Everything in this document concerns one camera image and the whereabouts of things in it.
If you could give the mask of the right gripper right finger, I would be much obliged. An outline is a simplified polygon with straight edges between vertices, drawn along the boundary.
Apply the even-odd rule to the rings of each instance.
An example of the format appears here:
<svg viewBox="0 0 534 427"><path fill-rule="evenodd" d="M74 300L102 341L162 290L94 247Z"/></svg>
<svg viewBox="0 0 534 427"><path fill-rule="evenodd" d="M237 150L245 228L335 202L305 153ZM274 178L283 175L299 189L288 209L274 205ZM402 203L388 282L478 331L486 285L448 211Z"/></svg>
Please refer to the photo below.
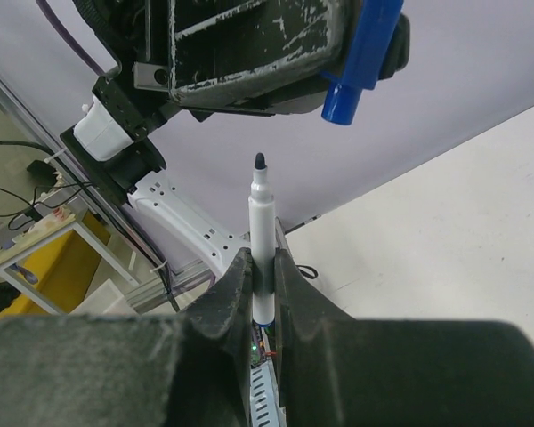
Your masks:
<svg viewBox="0 0 534 427"><path fill-rule="evenodd" d="M277 252L290 426L534 426L534 346L499 321L356 319Z"/></svg>

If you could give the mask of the blue white pen cap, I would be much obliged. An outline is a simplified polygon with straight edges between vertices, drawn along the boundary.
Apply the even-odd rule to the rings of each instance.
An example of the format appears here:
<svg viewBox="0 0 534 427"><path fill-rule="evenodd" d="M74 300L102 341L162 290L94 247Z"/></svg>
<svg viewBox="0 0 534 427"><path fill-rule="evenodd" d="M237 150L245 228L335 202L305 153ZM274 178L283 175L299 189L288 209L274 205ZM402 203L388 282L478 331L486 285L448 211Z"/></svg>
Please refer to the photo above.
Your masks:
<svg viewBox="0 0 534 427"><path fill-rule="evenodd" d="M363 1L338 75L329 80L321 117L335 125L350 125L360 97L380 80L391 78L409 62L410 23L402 1Z"/></svg>

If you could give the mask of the white pen blue tip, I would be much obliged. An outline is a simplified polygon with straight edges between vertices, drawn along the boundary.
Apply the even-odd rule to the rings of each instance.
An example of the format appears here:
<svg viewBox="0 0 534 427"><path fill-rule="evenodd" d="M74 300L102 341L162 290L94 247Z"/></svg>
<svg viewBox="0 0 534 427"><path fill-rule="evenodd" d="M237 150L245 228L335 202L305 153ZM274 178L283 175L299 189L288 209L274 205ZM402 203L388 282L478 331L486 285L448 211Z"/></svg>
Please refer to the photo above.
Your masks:
<svg viewBox="0 0 534 427"><path fill-rule="evenodd" d="M248 215L253 258L253 320L259 326L268 326L275 319L274 259L277 242L275 200L263 153L255 156Z"/></svg>

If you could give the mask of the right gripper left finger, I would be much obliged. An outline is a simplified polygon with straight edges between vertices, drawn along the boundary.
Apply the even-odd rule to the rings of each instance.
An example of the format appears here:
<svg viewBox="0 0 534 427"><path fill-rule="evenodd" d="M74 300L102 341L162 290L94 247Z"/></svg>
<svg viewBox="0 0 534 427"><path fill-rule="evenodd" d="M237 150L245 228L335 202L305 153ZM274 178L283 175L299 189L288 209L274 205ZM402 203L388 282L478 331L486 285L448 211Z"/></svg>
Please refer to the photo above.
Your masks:
<svg viewBox="0 0 534 427"><path fill-rule="evenodd" d="M0 426L247 426L252 259L172 315L0 320Z"/></svg>

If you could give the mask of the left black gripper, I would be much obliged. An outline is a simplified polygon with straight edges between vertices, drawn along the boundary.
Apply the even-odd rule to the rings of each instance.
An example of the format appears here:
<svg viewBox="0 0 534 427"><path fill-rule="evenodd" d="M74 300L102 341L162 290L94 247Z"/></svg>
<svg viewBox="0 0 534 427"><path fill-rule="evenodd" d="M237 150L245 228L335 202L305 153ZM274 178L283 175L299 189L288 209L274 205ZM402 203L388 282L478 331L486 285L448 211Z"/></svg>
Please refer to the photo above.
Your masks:
<svg viewBox="0 0 534 427"><path fill-rule="evenodd" d="M316 109L338 75L363 1L149 1L136 89L181 108Z"/></svg>

